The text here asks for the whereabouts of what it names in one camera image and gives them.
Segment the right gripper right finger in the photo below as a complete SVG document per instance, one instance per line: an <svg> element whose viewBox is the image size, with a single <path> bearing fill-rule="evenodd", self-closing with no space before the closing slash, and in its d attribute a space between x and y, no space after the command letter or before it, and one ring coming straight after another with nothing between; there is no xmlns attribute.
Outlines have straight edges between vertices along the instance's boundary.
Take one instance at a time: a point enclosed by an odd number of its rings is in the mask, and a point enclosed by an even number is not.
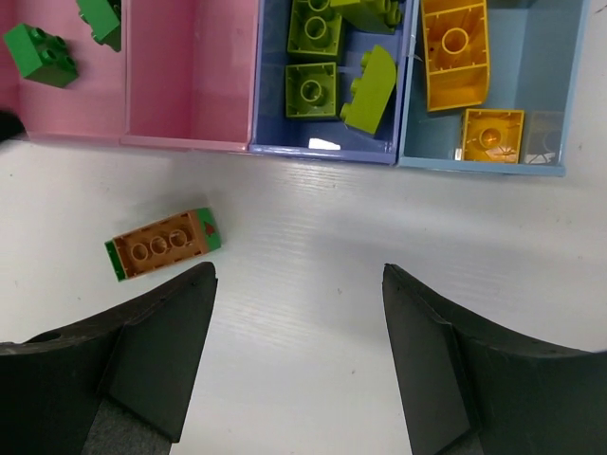
<svg viewBox="0 0 607 455"><path fill-rule="evenodd" d="M605 353L507 329L394 264L382 294L413 453L605 452Z"/></svg>

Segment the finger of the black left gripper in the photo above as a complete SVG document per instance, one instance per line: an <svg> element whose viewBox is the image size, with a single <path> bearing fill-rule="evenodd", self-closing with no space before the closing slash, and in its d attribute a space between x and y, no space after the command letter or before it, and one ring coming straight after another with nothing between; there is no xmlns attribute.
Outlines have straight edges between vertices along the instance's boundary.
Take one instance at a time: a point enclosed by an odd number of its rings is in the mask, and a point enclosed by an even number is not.
<svg viewBox="0 0 607 455"><path fill-rule="evenodd" d="M5 109L0 110L1 142L12 140L17 137L22 137L26 133L27 132L24 123L14 112Z"/></svg>

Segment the yellow round printed lego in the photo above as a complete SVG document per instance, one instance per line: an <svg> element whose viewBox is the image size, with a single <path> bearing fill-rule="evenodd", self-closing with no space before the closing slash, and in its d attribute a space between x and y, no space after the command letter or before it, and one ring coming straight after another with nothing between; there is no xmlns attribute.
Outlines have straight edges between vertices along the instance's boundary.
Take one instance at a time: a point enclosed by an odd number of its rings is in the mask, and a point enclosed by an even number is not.
<svg viewBox="0 0 607 455"><path fill-rule="evenodd" d="M427 0L420 7L427 110L484 103L490 81L487 3Z"/></svg>

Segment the lime square lego brick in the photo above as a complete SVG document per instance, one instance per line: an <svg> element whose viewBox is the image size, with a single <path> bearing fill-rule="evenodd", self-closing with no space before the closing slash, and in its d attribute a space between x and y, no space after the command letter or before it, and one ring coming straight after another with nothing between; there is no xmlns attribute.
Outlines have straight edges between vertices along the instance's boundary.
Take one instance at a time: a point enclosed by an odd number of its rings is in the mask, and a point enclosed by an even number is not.
<svg viewBox="0 0 607 455"><path fill-rule="evenodd" d="M374 137L395 90L396 66L389 52L380 45L363 54L360 66L361 77L352 81L352 99L342 106L340 119L348 127Z"/></svg>

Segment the green square lego brick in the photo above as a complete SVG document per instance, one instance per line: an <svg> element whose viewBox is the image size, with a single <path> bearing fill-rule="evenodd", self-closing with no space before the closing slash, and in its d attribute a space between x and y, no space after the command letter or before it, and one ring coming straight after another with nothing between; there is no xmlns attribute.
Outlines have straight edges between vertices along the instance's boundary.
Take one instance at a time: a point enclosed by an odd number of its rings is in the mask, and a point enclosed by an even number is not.
<svg viewBox="0 0 607 455"><path fill-rule="evenodd" d="M40 27L19 24L4 34L4 42L25 80L65 88L80 76L66 41Z"/></svg>

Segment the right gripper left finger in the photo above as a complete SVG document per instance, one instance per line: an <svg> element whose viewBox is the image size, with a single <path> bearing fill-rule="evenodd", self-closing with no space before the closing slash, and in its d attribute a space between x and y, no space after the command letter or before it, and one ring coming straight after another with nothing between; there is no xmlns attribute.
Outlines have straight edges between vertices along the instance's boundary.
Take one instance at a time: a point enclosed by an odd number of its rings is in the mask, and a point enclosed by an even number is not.
<svg viewBox="0 0 607 455"><path fill-rule="evenodd" d="M155 289L1 346L5 454L167 454L181 438L217 289L198 264Z"/></svg>

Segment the long green lego brick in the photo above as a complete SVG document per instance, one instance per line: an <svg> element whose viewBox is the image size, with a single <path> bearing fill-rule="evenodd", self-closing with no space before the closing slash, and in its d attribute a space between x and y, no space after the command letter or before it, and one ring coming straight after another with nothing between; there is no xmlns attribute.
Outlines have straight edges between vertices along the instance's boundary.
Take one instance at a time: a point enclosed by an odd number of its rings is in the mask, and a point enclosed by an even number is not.
<svg viewBox="0 0 607 455"><path fill-rule="evenodd" d="M77 0L80 18L91 27L91 36L100 46L121 51L121 1Z"/></svg>

